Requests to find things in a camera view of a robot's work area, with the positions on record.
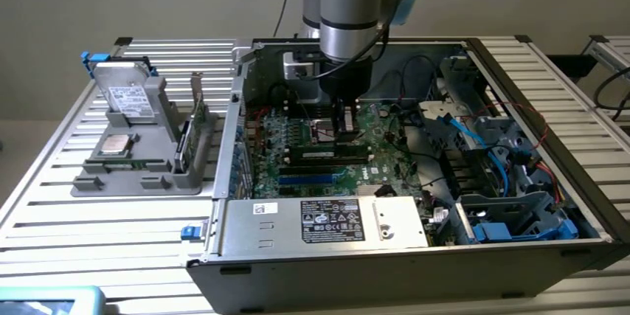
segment beige wall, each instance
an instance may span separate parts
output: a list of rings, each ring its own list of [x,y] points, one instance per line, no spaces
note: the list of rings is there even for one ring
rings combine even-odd
[[[79,54],[116,37],[270,35],[282,0],[0,0],[0,118],[57,120],[85,84]],[[300,0],[280,35],[298,30]],[[419,0],[396,35],[529,34],[549,52],[630,34],[627,0]]]

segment red cable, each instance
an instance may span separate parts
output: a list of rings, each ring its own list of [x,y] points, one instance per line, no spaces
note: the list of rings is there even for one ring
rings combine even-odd
[[[535,167],[537,167],[538,169],[541,169],[542,171],[545,171],[545,172],[547,173],[547,175],[550,175],[550,177],[551,177],[553,192],[554,192],[554,194],[555,194],[555,203],[558,204],[558,203],[561,203],[561,194],[559,194],[559,192],[558,192],[559,187],[558,187],[558,181],[557,181],[557,179],[555,179],[555,175],[553,174],[553,172],[551,172],[551,170],[547,168],[547,166],[545,166],[543,164],[538,163],[538,164],[535,165]]]
[[[537,149],[537,148],[541,146],[542,142],[545,142],[545,139],[547,138],[547,135],[550,134],[550,125],[547,124],[547,121],[546,121],[545,117],[542,116],[541,112],[538,112],[538,111],[535,110],[535,108],[533,108],[531,106],[525,106],[525,105],[522,105],[522,104],[519,104],[519,103],[510,103],[510,102],[507,102],[507,103],[498,103],[498,104],[491,103],[490,105],[483,106],[483,108],[482,108],[479,111],[476,111],[476,112],[475,112],[471,116],[468,116],[467,118],[476,117],[487,108],[497,107],[497,105],[513,105],[513,106],[525,108],[525,109],[530,110],[531,112],[534,112],[534,113],[541,117],[541,119],[542,119],[542,121],[543,121],[543,123],[545,123],[545,131],[542,132],[541,139],[538,140],[538,142],[535,143],[534,147],[533,147],[530,150]]]

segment white label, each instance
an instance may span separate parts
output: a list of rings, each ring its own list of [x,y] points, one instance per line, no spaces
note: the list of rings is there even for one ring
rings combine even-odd
[[[254,204],[254,214],[276,214],[278,213],[278,203],[255,203]]]
[[[120,113],[127,117],[155,116],[141,86],[112,86],[109,87],[109,94]]]
[[[334,158],[334,151],[322,151],[320,153],[303,153],[302,158]]]

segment metal frame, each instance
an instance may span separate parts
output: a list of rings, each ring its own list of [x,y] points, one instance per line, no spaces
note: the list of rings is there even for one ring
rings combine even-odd
[[[514,37],[479,39],[615,208],[630,218],[630,157],[609,128],[583,109],[581,99],[566,89],[565,76],[546,65],[531,45]],[[167,92],[180,105],[190,99],[184,85],[179,85],[186,83],[186,73],[206,69],[207,103],[211,110],[224,112],[236,46],[232,40],[133,40],[115,52],[161,61],[156,65],[165,69]],[[203,194],[192,198],[72,198],[64,183],[76,175],[73,165],[84,159],[84,150],[93,148],[104,121],[104,102],[89,83],[0,210],[0,285],[92,284],[103,289],[108,309],[116,308],[120,314],[212,314],[180,268],[186,258],[200,256],[204,245],[182,245],[179,231],[182,224],[200,221],[211,213],[214,174]],[[210,172],[216,166],[218,144],[219,140],[208,157]],[[533,299],[342,312],[625,314],[630,311],[629,288],[630,262],[622,260],[605,271],[574,274]]]
[[[618,72],[630,67],[630,36],[594,35],[590,37],[582,53],[591,55],[611,72]],[[630,74],[623,78],[630,83]],[[609,117],[615,114],[615,111],[611,110],[602,109],[601,111]],[[630,128],[630,113],[627,111],[622,111],[617,124]]]

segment barcode sticker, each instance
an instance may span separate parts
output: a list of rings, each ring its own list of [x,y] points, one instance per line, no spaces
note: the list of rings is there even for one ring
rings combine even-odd
[[[151,103],[148,103],[147,93],[141,86],[111,86],[109,94],[120,113],[127,117],[155,116]]]
[[[254,214],[276,214],[278,213],[278,203],[255,203],[254,204]]]

